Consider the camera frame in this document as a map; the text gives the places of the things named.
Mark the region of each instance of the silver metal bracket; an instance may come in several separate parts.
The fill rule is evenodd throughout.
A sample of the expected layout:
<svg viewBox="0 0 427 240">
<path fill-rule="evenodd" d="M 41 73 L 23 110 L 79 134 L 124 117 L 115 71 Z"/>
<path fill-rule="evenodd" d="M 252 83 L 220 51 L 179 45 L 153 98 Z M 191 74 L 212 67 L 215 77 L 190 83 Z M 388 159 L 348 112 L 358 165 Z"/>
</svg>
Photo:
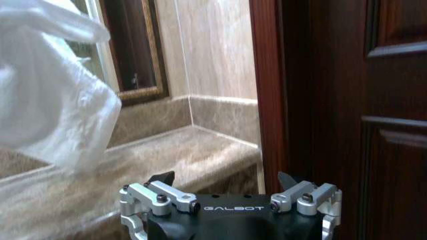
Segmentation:
<svg viewBox="0 0 427 240">
<path fill-rule="evenodd" d="M 194 214 L 200 209 L 196 195 L 192 193 L 182 192 L 176 188 L 171 187 L 162 181 L 153 181 L 147 184 L 147 187 L 159 194 L 166 194 L 171 199 L 172 204 L 180 212 Z"/>
<path fill-rule="evenodd" d="M 335 185 L 324 183 L 312 192 L 307 192 L 296 201 L 300 214 L 314 216 L 324 214 L 322 221 L 322 240 L 331 240 L 334 229 L 342 224 L 343 192 Z"/>
<path fill-rule="evenodd" d="M 292 204 L 303 196 L 304 193 L 314 191 L 315 185 L 310 181 L 302 181 L 288 190 L 271 195 L 271 209 L 276 213 L 288 212 L 292 209 Z"/>
<path fill-rule="evenodd" d="M 120 222 L 127 225 L 132 240 L 147 240 L 143 220 L 139 213 L 148 213 L 156 216 L 168 215 L 172 211 L 172 201 L 164 194 L 158 194 L 139 183 L 127 185 L 120 189 Z"/>
</svg>

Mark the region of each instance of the screw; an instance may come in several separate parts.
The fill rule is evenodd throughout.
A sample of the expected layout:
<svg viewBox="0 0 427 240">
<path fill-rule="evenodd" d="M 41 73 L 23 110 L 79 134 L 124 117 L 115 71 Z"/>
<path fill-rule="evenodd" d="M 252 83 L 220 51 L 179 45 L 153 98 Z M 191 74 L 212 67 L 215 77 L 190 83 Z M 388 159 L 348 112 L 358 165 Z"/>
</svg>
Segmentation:
<svg viewBox="0 0 427 240">
<path fill-rule="evenodd" d="M 198 203 L 196 201 L 194 201 L 190 205 L 190 213 L 191 214 L 196 214 L 200 210 L 200 203 Z"/>
<path fill-rule="evenodd" d="M 307 192 L 302 195 L 302 199 L 308 203 L 314 202 L 314 196 Z"/>
<path fill-rule="evenodd" d="M 156 200 L 158 200 L 158 203 L 166 203 L 168 201 L 168 196 L 163 193 L 158 194 L 158 197 L 156 197 Z"/>
<path fill-rule="evenodd" d="M 275 212 L 275 213 L 278 213 L 279 212 L 279 205 L 278 205 L 278 203 L 275 203 L 275 202 L 272 202 L 271 204 L 270 204 L 270 207 L 271 207 L 271 210 Z"/>
</svg>

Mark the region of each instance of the door panel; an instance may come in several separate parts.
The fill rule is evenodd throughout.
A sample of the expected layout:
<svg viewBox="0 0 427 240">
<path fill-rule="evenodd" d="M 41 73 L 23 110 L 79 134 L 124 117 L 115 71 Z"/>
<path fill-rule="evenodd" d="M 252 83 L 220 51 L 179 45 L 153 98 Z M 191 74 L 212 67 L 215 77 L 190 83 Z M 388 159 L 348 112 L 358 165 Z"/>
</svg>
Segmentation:
<svg viewBox="0 0 427 240">
<path fill-rule="evenodd" d="M 427 122 L 363 117 L 360 233 L 427 239 Z"/>
<path fill-rule="evenodd" d="M 379 5 L 378 46 L 427 40 L 424 0 L 372 0 Z"/>
<path fill-rule="evenodd" d="M 427 2 L 368 0 L 370 57 L 427 51 Z"/>
</svg>

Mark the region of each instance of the white plastic bag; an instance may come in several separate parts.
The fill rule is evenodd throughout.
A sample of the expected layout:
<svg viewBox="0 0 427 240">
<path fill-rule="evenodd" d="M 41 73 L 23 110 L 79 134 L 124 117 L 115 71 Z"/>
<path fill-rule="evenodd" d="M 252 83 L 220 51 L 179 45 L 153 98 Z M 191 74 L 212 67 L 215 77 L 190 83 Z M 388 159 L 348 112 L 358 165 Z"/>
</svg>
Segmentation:
<svg viewBox="0 0 427 240">
<path fill-rule="evenodd" d="M 0 146 L 80 171 L 104 156 L 121 103 L 64 39 L 109 33 L 69 0 L 0 0 Z"/>
</svg>

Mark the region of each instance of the mirror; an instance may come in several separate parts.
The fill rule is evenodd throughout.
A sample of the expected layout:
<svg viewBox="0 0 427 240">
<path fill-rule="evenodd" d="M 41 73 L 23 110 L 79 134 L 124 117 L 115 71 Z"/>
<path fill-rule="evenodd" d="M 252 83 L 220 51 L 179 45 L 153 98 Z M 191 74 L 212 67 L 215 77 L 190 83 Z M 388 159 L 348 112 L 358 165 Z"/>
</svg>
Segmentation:
<svg viewBox="0 0 427 240">
<path fill-rule="evenodd" d="M 153 0 L 72 0 L 109 30 L 111 40 L 71 48 L 116 91 L 123 105 L 167 97 L 168 85 Z"/>
</svg>

